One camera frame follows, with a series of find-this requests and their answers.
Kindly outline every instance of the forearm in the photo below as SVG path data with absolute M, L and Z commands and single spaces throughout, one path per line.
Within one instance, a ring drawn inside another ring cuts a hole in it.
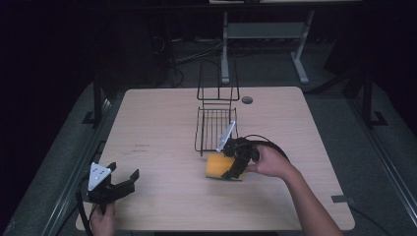
M 300 171 L 294 168 L 283 179 L 291 194 L 301 227 L 306 236 L 342 235 Z

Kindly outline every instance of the wire rack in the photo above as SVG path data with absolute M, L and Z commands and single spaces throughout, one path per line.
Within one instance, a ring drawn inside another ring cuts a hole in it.
M 229 84 L 225 85 L 221 82 L 219 73 L 214 80 L 205 78 L 202 63 L 197 99 L 202 102 L 202 106 L 199 106 L 197 113 L 195 150 L 203 155 L 204 151 L 215 151 L 219 137 L 227 129 L 230 121 L 237 121 L 236 107 L 232 107 L 232 102 L 240 99 L 237 73 L 234 78 L 230 78 Z M 237 126 L 231 136 L 234 135 L 238 136 Z

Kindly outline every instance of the orange sponge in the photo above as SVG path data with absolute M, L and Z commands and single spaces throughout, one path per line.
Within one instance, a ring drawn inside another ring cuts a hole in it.
M 230 169 L 234 161 L 234 158 L 224 156 L 223 153 L 210 153 L 208 155 L 208 164 L 206 166 L 206 177 L 221 179 L 221 175 Z M 243 180 L 243 174 L 237 179 L 231 180 Z

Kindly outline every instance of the floor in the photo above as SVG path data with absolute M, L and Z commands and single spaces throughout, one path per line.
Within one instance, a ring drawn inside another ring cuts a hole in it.
M 176 42 L 176 58 L 195 55 L 217 46 L 218 41 Z M 334 75 L 323 69 L 331 51 L 331 43 L 306 45 L 302 62 L 310 82 L 303 85 L 297 78 L 289 52 L 296 41 L 258 41 L 236 43 L 231 48 L 241 87 L 299 87 L 307 91 L 329 81 Z M 168 71 L 159 88 L 196 88 L 201 63 L 205 72 L 215 77 L 218 51 L 180 63 L 180 73 Z M 374 85 L 373 110 L 380 111 L 387 126 L 370 130 L 360 116 L 361 94 L 353 99 L 342 95 L 346 82 L 321 92 L 305 95 L 319 129 L 340 186 L 352 205 L 356 226 L 345 235 L 417 235 L 413 222 L 395 188 L 390 171 L 384 165 L 388 156 L 398 170 L 412 196 L 417 196 L 417 139 L 390 105 L 387 95 Z M 83 124 L 87 112 L 93 110 L 92 85 L 80 96 L 73 111 L 57 136 L 21 201 L 9 229 L 4 235 L 84 235 L 75 227 L 78 212 L 74 190 L 80 177 L 89 170 L 90 159 L 99 159 L 99 151 L 111 130 L 122 102 L 120 89 L 103 106 L 103 120 L 93 129 Z M 301 232 L 277 232 L 279 235 L 302 235 Z M 186 235 L 246 235 L 240 233 L 192 233 Z M 184 235 L 169 232 L 117 232 L 117 235 Z

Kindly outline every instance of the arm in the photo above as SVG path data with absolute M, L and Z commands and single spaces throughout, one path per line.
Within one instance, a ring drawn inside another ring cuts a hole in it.
M 288 187 L 306 236 L 343 235 L 308 186 L 301 172 L 271 147 L 258 146 L 260 161 L 246 171 L 281 178 Z
M 105 214 L 100 207 L 96 207 L 91 215 L 91 231 L 94 236 L 113 236 L 116 232 L 116 205 L 106 206 Z

